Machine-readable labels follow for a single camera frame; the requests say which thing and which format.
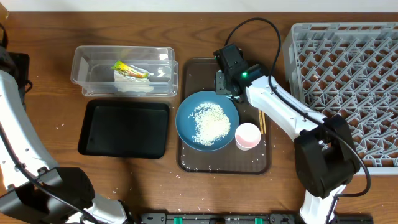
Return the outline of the pink cup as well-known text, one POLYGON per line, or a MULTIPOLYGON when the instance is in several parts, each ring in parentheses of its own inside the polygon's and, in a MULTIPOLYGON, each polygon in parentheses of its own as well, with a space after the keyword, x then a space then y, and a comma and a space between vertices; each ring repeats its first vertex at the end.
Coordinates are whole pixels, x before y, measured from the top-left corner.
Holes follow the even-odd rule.
POLYGON ((235 131, 235 142, 238 149, 248 151, 261 141, 261 130, 252 123, 243 123, 235 131))

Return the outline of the green yellow snack wrapper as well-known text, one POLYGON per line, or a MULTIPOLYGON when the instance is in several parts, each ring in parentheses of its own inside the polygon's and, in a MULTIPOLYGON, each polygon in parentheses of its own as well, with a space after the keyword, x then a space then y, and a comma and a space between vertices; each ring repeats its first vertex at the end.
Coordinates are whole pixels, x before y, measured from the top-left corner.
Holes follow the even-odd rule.
POLYGON ((134 78, 147 78, 149 76, 148 72, 140 72, 137 68, 133 68, 132 66, 126 65, 122 61, 117 61, 111 69, 119 72, 121 75, 125 77, 134 77, 134 78))

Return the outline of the white tissue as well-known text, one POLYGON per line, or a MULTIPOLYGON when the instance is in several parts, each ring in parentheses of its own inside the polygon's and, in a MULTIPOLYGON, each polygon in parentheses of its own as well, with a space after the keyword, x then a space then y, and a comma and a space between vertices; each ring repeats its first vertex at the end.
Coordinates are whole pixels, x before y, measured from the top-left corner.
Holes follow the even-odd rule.
POLYGON ((114 72, 114 87, 120 92, 144 92, 148 93, 154 90, 147 78, 134 78, 121 75, 119 72, 114 72))

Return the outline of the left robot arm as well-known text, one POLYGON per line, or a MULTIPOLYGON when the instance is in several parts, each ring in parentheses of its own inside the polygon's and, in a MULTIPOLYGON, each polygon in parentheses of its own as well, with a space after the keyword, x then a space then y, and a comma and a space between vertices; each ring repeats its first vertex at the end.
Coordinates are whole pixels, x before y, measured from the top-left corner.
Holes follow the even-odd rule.
POLYGON ((140 223, 120 200, 95 193, 79 167, 61 167, 40 141, 24 96, 31 81, 1 38, 1 213, 26 223, 140 223))

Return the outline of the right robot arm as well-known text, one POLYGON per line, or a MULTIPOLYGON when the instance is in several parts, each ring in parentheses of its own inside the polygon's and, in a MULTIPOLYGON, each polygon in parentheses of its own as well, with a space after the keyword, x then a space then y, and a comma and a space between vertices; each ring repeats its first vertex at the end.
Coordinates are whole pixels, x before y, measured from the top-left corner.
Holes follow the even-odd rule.
POLYGON ((301 219, 329 223, 337 198, 360 170, 348 123, 338 115, 327 118, 278 90, 276 80, 260 65, 234 77, 248 103, 277 123, 294 143, 295 170, 306 190, 301 219))

